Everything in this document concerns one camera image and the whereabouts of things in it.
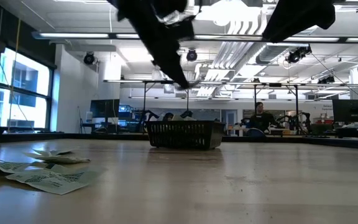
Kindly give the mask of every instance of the black plastic basket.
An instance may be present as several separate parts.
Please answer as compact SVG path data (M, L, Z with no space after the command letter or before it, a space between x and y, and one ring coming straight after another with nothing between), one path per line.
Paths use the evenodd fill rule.
M154 147L214 149L221 145L224 123L215 121L150 121L147 132Z

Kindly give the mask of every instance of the table surface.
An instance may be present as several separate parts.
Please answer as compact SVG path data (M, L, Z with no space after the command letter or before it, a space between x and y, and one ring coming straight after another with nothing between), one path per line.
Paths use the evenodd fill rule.
M0 144L21 152L75 149L108 169L54 195L0 175L0 223L358 223L358 150L307 144L223 143L212 151L145 141L62 139Z

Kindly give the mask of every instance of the computer monitor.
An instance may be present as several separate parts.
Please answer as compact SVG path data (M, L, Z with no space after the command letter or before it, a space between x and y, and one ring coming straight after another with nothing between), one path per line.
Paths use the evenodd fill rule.
M119 110L119 100L92 100L91 112L94 118L104 118L108 123L108 118L117 118Z
M335 122L358 122L358 100L333 100Z

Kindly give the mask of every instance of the black cloth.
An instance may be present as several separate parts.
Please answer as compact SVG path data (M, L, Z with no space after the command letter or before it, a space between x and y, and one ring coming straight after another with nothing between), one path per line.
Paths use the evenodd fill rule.
M265 131L269 128L270 124L274 124L274 116L270 113L255 114L251 117L250 121L251 128L257 128L261 131Z

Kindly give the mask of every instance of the glass window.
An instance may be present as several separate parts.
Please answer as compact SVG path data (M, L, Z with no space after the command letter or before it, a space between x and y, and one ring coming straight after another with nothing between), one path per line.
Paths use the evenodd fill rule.
M30 96L14 92L11 110L11 93L9 90L0 88L0 125L6 127L8 122L11 126L30 128L45 128L47 115L47 102L44 98Z
M0 83L48 95L50 70L45 65L21 54L15 57L15 51L5 49L1 54L1 68Z

